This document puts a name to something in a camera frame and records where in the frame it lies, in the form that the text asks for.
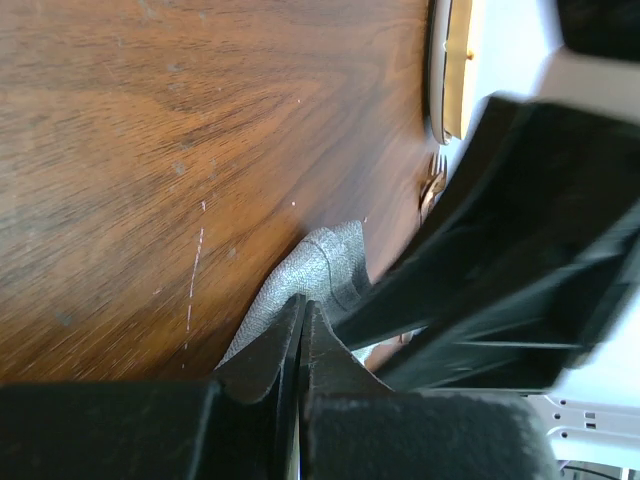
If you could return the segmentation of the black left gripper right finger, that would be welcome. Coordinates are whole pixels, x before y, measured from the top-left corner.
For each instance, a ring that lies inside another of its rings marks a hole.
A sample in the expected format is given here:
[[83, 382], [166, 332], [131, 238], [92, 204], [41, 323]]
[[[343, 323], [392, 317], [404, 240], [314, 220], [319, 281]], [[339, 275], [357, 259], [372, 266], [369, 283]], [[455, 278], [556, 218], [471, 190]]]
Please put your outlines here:
[[557, 479], [542, 422], [501, 392], [391, 390], [308, 302], [302, 330], [305, 479]]

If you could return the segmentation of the grey cloth napkin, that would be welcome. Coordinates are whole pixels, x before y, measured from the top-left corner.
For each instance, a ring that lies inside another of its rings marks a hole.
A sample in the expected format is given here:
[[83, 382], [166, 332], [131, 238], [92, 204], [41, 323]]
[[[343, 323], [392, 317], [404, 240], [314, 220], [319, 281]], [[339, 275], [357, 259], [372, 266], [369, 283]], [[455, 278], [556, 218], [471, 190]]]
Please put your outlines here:
[[336, 328], [371, 288], [360, 221], [311, 231], [266, 278], [217, 366], [263, 334], [290, 298], [302, 295], [318, 303], [327, 323]]

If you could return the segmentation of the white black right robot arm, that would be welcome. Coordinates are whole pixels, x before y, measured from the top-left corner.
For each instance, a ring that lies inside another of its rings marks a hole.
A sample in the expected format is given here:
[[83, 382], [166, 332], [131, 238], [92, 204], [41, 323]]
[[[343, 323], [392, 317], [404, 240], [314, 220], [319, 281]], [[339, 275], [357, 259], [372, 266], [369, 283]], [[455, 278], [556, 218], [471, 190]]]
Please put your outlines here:
[[448, 186], [336, 330], [412, 332], [396, 391], [534, 394], [604, 340], [639, 288], [639, 5], [560, 1], [573, 72], [556, 100], [491, 96]]

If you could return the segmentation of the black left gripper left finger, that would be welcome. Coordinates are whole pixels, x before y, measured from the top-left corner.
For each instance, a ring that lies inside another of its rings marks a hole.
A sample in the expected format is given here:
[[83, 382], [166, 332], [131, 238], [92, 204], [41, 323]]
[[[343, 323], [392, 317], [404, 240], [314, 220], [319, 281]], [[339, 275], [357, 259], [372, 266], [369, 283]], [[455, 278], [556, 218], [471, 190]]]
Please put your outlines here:
[[5, 479], [284, 479], [303, 296], [211, 375], [1, 389]]

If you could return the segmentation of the aluminium right frame rail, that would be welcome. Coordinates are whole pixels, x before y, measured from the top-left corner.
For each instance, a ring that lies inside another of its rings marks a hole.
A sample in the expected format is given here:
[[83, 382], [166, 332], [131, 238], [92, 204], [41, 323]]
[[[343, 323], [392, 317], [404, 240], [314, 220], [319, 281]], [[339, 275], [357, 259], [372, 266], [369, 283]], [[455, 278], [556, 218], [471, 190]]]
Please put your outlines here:
[[639, 409], [551, 395], [526, 398], [559, 460], [639, 469]]

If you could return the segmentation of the copper metal fork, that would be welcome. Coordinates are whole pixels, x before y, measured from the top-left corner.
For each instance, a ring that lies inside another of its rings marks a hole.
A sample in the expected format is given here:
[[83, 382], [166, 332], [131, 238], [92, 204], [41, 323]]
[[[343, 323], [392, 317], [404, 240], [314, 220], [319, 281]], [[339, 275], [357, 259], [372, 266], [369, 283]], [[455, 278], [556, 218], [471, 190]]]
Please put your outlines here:
[[447, 175], [447, 156], [445, 154], [435, 154], [430, 162], [429, 172], [432, 176]]

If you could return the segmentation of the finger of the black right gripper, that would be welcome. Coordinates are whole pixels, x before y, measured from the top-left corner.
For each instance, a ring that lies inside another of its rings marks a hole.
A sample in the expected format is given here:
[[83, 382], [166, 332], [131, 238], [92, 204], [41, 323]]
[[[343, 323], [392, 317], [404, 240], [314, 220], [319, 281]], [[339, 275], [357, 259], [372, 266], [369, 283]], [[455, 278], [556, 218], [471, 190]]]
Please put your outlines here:
[[336, 330], [357, 349], [412, 332], [389, 387], [548, 390], [639, 290], [639, 127], [490, 98], [393, 267]]

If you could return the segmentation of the copper metal spoon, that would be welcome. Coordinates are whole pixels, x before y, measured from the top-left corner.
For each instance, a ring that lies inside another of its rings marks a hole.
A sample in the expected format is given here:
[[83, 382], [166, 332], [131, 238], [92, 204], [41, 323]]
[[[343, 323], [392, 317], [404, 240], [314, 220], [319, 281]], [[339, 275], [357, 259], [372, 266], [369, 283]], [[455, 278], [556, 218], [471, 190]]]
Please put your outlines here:
[[425, 221], [436, 202], [436, 197], [444, 190], [445, 185], [446, 174], [441, 172], [435, 176], [430, 176], [426, 183], [421, 187], [418, 205], [420, 223]]

